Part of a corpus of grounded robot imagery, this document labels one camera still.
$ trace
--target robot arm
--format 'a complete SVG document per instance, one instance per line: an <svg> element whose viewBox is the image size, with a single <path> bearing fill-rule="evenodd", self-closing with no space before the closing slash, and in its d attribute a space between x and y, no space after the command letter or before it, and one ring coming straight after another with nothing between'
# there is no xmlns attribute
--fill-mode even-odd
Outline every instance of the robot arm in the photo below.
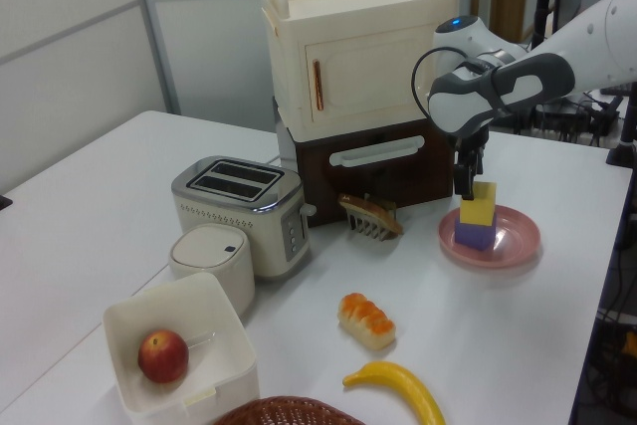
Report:
<svg viewBox="0 0 637 425"><path fill-rule="evenodd" d="M473 177L482 173L482 150L494 118L637 81L636 28L637 0L601 0L530 53L499 39L475 17L442 24L435 50L452 52L439 54L439 77L423 110L454 140L456 194L473 198ZM412 90L418 102L413 77Z"/></svg>

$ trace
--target drawer handle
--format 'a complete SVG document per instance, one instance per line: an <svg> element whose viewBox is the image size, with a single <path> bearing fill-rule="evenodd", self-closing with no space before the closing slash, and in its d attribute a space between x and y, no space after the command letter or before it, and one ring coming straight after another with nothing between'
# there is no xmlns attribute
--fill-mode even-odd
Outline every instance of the drawer handle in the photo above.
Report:
<svg viewBox="0 0 637 425"><path fill-rule="evenodd" d="M320 63L318 60L312 62L315 69L315 90L317 91L317 110L322 111L322 84L320 83Z"/></svg>
<svg viewBox="0 0 637 425"><path fill-rule="evenodd" d="M377 161L386 161L415 154L424 144L425 138L422 135L370 144L362 148L332 153L329 156L329 164L332 166L344 166L345 168L363 166Z"/></svg>

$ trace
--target yellow banana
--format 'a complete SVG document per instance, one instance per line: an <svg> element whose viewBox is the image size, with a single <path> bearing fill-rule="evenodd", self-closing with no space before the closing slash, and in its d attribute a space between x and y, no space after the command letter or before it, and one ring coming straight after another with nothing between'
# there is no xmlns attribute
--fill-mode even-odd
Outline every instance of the yellow banana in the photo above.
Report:
<svg viewBox="0 0 637 425"><path fill-rule="evenodd" d="M422 425L444 425L445 418L427 387L413 373L397 363L369 362L342 380L345 387L371 383L396 390L409 403Z"/></svg>

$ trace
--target small white canister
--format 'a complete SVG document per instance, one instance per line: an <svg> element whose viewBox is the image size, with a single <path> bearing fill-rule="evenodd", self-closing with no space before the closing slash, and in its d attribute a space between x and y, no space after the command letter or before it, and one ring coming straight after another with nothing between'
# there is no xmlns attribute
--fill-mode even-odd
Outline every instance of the small white canister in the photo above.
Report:
<svg viewBox="0 0 637 425"><path fill-rule="evenodd" d="M170 249L170 268L177 278L213 274L240 316L255 296L255 277L246 233L232 226L202 224Z"/></svg>

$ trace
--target apple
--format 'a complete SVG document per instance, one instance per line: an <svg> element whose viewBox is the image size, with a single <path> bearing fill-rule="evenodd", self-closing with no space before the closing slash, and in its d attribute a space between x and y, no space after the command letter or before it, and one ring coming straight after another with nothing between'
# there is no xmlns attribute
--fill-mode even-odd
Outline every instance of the apple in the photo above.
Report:
<svg viewBox="0 0 637 425"><path fill-rule="evenodd" d="M156 383L169 383L181 378L188 368L188 345L177 332L156 330L141 342L137 365Z"/></svg>

